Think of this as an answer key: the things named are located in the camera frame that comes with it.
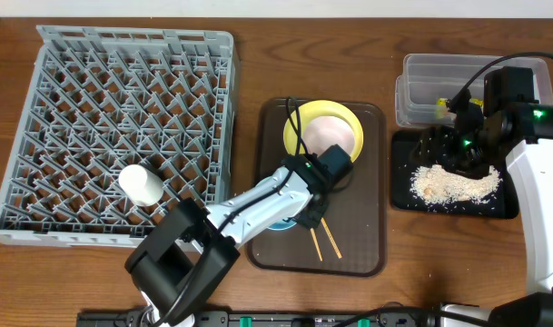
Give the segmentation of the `wooden chopstick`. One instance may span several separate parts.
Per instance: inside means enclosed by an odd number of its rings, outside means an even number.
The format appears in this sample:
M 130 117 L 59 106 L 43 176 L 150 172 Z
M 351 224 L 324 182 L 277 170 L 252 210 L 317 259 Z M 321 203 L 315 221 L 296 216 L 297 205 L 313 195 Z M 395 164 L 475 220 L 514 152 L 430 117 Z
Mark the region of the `wooden chopstick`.
M 331 230 L 329 228 L 329 225 L 327 224 L 326 220 L 324 219 L 324 217 L 321 217 L 321 224 L 322 224 L 322 227 L 324 228 L 324 231 L 326 232 L 327 234 L 327 237 L 331 243 L 331 246 L 332 246 L 332 249 L 333 251 L 335 252 L 335 254 L 337 255 L 338 259 L 341 259 L 342 258 L 342 254 L 341 254 L 341 251 L 340 251 L 340 248 L 338 247 L 332 233 L 331 233 Z
M 321 254 L 321 247 L 319 245 L 319 242 L 318 242 L 318 239 L 317 239 L 316 232 L 315 232 L 314 228 L 310 228 L 310 233 L 311 233 L 311 238 L 312 238 L 316 253 L 318 255 L 319 261 L 322 262 L 323 257 L 322 257 L 322 254 Z

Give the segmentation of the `light blue bowl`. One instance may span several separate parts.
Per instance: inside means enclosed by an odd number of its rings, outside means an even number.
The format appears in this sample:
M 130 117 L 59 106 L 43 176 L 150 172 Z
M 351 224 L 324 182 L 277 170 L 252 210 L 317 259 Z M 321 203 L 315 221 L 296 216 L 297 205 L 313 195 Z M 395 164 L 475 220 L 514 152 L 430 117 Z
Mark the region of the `light blue bowl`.
M 292 218 L 284 219 L 284 220 L 278 221 L 277 223 L 273 223 L 268 227 L 268 229 L 271 231 L 281 232 L 292 228 L 296 224 L 297 223 Z

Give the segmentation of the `leftover cooked rice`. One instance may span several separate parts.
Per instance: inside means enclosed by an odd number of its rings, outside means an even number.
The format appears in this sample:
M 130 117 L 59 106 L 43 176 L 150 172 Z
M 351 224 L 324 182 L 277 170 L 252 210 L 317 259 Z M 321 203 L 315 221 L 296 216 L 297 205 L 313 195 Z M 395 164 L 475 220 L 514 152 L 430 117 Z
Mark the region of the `leftover cooked rice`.
M 482 204 L 501 184 L 498 170 L 490 166 L 487 176 L 470 179 L 446 172 L 440 165 L 418 167 L 411 178 L 410 191 L 426 205 L 471 202 Z

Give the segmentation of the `green snack wrapper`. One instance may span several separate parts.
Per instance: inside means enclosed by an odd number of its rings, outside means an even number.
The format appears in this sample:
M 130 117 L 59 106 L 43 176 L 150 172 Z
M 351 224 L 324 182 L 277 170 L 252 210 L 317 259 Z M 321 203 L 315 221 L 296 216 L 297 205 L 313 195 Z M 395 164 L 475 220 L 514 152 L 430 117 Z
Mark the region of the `green snack wrapper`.
M 436 118 L 437 119 L 443 119 L 449 114 L 449 108 L 447 107 L 448 104 L 447 98 L 439 98 L 437 100 L 436 106 Z

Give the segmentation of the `white bowl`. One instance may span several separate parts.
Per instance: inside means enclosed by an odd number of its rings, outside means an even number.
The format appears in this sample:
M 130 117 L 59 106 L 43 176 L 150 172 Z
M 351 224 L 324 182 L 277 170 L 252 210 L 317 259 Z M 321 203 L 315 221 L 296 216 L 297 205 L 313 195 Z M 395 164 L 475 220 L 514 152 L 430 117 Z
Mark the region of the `white bowl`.
M 310 121 L 302 140 L 311 154 L 321 155 L 333 145 L 351 154 L 356 141 L 350 125 L 334 116 L 320 116 Z

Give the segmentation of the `white cup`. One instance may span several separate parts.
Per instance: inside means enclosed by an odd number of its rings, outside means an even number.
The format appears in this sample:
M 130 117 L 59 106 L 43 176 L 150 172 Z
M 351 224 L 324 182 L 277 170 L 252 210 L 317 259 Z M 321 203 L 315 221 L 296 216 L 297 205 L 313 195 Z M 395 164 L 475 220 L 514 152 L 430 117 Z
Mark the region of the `white cup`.
M 139 164 L 131 164 L 119 173 L 118 183 L 137 206 L 151 206 L 163 197 L 163 181 Z

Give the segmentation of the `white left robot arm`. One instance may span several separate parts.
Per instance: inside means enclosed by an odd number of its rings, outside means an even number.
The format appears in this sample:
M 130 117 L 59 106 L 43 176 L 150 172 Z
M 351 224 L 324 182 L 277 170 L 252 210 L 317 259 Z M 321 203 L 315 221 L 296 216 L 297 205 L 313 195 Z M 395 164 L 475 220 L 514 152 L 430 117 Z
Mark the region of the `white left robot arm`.
M 353 168 L 339 145 L 323 154 L 287 156 L 251 190 L 201 207 L 185 199 L 168 212 L 125 262 L 148 302 L 147 326 L 178 326 L 198 311 L 240 256 L 239 249 L 278 221 L 323 202 Z

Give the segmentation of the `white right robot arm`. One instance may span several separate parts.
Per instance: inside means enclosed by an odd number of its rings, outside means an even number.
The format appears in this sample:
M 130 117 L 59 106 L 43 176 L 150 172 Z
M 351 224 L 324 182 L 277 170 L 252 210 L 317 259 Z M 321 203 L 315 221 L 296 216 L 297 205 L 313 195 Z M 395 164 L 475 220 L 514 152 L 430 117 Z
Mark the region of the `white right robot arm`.
M 534 96 L 529 68 L 479 70 L 482 104 L 467 86 L 447 102 L 451 127 L 424 130 L 410 158 L 422 166 L 479 179 L 503 163 L 518 198 L 527 251 L 527 293 L 493 309 L 442 304 L 438 326 L 553 326 L 553 105 Z

